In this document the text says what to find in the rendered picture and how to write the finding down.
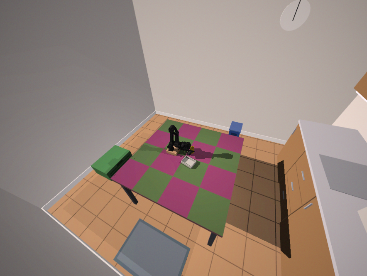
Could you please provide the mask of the white shallow tray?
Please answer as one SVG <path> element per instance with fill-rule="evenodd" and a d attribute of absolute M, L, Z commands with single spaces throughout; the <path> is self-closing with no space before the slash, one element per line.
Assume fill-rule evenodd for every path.
<path fill-rule="evenodd" d="M 186 157 L 181 161 L 181 163 L 183 163 L 189 168 L 192 168 L 196 164 L 196 160 L 186 155 Z"/>

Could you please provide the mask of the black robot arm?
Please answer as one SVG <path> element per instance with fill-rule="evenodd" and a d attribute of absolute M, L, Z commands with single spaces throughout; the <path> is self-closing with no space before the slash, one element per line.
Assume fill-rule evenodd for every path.
<path fill-rule="evenodd" d="M 169 145 L 167 146 L 168 151 L 173 151 L 174 146 L 178 148 L 178 150 L 179 149 L 184 150 L 185 147 L 189 149 L 189 147 L 191 147 L 190 142 L 179 142 L 179 132 L 177 131 L 177 128 L 174 125 L 171 125 L 169 127 L 169 133 L 170 133 L 170 142 Z M 174 141 L 174 135 L 175 135 L 175 141 Z"/>

